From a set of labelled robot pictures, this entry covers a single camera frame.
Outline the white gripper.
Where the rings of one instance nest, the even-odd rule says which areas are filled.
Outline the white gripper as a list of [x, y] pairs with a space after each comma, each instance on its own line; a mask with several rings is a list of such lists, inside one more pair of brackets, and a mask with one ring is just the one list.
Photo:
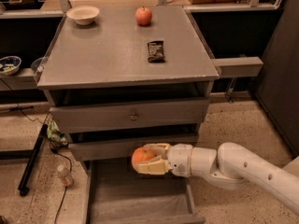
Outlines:
[[171, 147], [167, 143], [146, 144], [156, 156], [164, 160], [139, 162], [134, 165], [135, 170], [143, 175], [164, 175], [171, 171], [173, 175], [189, 177], [191, 175], [192, 145], [177, 144]]

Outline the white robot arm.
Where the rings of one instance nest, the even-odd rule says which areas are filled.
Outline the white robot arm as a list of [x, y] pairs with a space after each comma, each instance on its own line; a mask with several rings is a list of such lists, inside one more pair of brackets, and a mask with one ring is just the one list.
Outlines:
[[249, 181], [299, 214], [299, 177], [236, 143], [223, 143], [217, 149], [146, 144], [134, 151], [131, 164], [143, 175], [199, 176], [221, 189], [241, 189]]

